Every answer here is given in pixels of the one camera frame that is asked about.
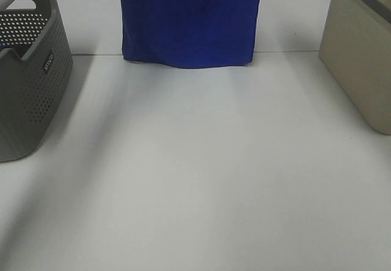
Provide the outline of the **blue microfibre towel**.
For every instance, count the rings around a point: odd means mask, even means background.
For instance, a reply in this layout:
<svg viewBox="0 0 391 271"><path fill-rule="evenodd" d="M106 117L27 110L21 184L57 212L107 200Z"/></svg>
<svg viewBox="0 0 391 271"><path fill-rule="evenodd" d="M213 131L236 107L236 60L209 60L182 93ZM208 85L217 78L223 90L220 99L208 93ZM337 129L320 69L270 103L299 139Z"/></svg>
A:
<svg viewBox="0 0 391 271"><path fill-rule="evenodd" d="M120 0L122 54L177 68L253 59L260 0Z"/></svg>

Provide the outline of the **grey perforated plastic basket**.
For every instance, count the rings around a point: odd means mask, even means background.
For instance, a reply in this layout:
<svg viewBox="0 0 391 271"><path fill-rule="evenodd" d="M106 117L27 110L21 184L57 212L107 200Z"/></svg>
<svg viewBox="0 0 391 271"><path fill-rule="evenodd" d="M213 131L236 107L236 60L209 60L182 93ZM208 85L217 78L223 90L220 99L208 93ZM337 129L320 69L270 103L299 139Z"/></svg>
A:
<svg viewBox="0 0 391 271"><path fill-rule="evenodd" d="M73 68L57 0L1 11L1 161L39 145L62 101Z"/></svg>

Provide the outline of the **beige storage box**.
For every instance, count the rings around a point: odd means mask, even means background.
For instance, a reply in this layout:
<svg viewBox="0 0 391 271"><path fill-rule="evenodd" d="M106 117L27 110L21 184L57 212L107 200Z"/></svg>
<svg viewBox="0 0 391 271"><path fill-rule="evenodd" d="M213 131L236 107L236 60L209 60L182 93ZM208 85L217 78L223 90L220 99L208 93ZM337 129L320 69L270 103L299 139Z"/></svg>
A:
<svg viewBox="0 0 391 271"><path fill-rule="evenodd" d="M390 134L390 0L331 0L319 57L366 122Z"/></svg>

